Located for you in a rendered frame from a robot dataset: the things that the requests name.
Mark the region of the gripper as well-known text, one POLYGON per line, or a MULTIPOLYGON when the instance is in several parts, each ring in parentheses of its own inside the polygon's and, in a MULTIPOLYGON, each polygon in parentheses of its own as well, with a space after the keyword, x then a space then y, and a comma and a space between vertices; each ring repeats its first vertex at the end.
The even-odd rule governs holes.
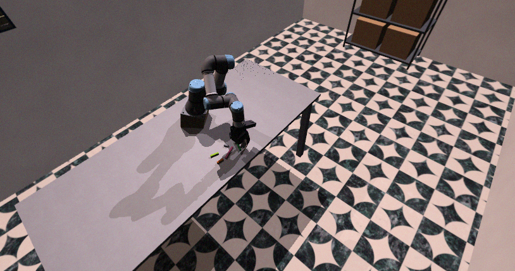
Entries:
POLYGON ((243 126, 243 127, 235 127, 234 125, 232 125, 230 127, 230 130, 231 132, 229 134, 231 134, 231 137, 230 139, 232 139, 235 144, 238 144, 240 145, 240 148, 243 148, 243 147, 247 147, 247 145, 249 144, 249 141, 250 141, 250 137, 249 137, 249 133, 246 129, 242 130, 244 127, 246 126, 246 124, 243 126), (234 132, 236 131, 236 132, 234 132), (238 134, 237 134, 238 133, 238 134))

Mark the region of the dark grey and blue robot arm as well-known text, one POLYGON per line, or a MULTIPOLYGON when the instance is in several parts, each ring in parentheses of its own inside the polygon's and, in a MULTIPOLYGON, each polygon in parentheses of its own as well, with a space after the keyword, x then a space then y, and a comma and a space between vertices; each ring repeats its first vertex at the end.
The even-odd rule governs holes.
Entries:
POLYGON ((228 69, 234 67, 235 60, 232 55, 208 56, 201 68, 204 81, 195 79, 189 84, 186 112, 191 115, 201 115, 206 110, 229 108, 232 112, 233 125, 238 128, 243 127, 245 125, 243 104, 233 92, 226 94, 225 76, 228 69))

